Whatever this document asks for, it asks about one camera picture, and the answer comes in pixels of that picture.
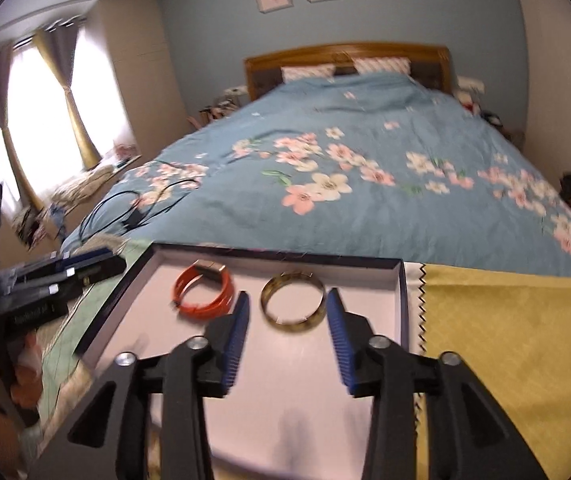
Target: white tray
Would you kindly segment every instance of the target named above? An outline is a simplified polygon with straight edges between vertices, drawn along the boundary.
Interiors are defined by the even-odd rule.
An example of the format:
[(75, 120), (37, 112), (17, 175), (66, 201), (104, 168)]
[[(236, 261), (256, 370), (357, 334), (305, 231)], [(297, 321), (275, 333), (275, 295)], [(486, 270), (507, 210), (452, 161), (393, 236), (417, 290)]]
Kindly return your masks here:
[[(360, 478), (371, 400), (352, 399), (341, 383), (326, 321), (310, 332), (279, 332), (264, 319), (259, 297), (276, 274), (313, 272), (327, 290), (336, 286), (345, 308), (366, 316), (374, 333), (407, 348), (403, 263), (153, 244), (83, 336), (76, 353), (85, 365), (98, 373), (122, 351), (152, 357), (202, 333), (204, 326), (178, 317), (170, 301), (178, 275), (199, 258), (226, 264), (236, 291), (250, 295), (250, 323), (236, 384), (225, 399), (205, 399), (213, 456), (271, 478)], [(189, 295), (188, 301), (200, 302), (213, 299), (216, 292), (197, 286)], [(297, 319), (311, 313), (319, 299), (315, 288), (293, 284), (275, 294), (270, 308)], [(153, 422), (160, 423), (160, 398), (153, 399), (151, 412)]]

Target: bracelet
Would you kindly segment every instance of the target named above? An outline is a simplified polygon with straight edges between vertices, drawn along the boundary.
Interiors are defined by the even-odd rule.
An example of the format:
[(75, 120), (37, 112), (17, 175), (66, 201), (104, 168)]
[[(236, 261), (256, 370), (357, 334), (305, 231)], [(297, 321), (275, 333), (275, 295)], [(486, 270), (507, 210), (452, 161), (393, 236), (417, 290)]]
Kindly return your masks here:
[[(182, 303), (182, 296), (190, 283), (202, 276), (221, 283), (219, 296), (207, 305)], [(233, 296), (234, 286), (226, 266), (206, 260), (197, 260), (184, 270), (178, 277), (172, 290), (172, 300), (179, 312), (186, 317), (198, 320), (212, 319), (213, 317), (227, 314), (230, 310)]]
[[(272, 314), (268, 313), (268, 301), (270, 298), (272, 298), (272, 296), (274, 296), (274, 293), (277, 290), (292, 282), (311, 283), (321, 291), (323, 296), (321, 298), (321, 303), (317, 307), (317, 310), (315, 310), (305, 319), (294, 322), (281, 321), (278, 319), (278, 317), (274, 317)], [(270, 323), (277, 330), (282, 330), (283, 332), (306, 332), (307, 330), (312, 330), (320, 322), (323, 321), (323, 318), (326, 314), (325, 299), (325, 286), (314, 274), (300, 271), (285, 272), (280, 276), (275, 276), (272, 278), (269, 282), (266, 283), (266, 286), (263, 287), (263, 290), (261, 291), (261, 310), (266, 320), (268, 320), (268, 323)]]

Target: screw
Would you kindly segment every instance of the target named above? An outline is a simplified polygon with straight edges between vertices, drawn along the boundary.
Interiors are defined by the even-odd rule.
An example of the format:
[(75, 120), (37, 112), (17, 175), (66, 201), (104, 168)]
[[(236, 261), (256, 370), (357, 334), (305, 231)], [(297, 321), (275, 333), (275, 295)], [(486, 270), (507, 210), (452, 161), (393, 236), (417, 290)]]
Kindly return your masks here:
[(130, 366), (136, 362), (136, 355), (132, 352), (123, 352), (115, 358), (115, 363), (119, 366)]
[(446, 352), (441, 356), (441, 361), (448, 366), (458, 366), (461, 364), (461, 356), (454, 352)]
[(195, 335), (194, 337), (188, 339), (188, 348), (193, 350), (200, 350), (201, 348), (205, 348), (209, 344), (210, 341), (208, 341), (202, 335)]
[(390, 341), (385, 335), (375, 335), (370, 338), (368, 344), (372, 348), (388, 348), (392, 341)]

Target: red bracelet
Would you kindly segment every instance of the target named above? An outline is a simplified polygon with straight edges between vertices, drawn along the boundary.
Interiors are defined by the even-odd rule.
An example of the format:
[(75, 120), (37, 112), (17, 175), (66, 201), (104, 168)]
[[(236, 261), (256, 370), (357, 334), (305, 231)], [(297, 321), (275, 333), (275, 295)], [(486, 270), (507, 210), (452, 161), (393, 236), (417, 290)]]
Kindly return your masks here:
[[(221, 293), (219, 296), (207, 305), (182, 303), (182, 296), (190, 283), (201, 276), (221, 282)], [(206, 260), (197, 260), (184, 270), (178, 277), (172, 291), (172, 300), (174, 300), (179, 312), (184, 316), (200, 320), (212, 319), (213, 317), (227, 314), (230, 311), (233, 297), (234, 286), (232, 285), (232, 277), (226, 266)]]

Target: bed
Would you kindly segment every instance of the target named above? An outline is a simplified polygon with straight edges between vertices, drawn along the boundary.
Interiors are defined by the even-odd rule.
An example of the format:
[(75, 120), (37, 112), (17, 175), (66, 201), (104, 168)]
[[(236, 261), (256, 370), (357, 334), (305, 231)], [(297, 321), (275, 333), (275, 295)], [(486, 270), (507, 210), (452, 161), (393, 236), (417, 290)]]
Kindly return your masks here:
[[(358, 75), (355, 57), (408, 57), (411, 77)], [(333, 77), (283, 84), (281, 67), (323, 63)], [(248, 59), (251, 104), (126, 173), (64, 250), (123, 234), (127, 190), (152, 207), (131, 238), (571, 276), (571, 211), (450, 95), (450, 66), (446, 47), (397, 43)], [(199, 184), (165, 189), (182, 178)]]

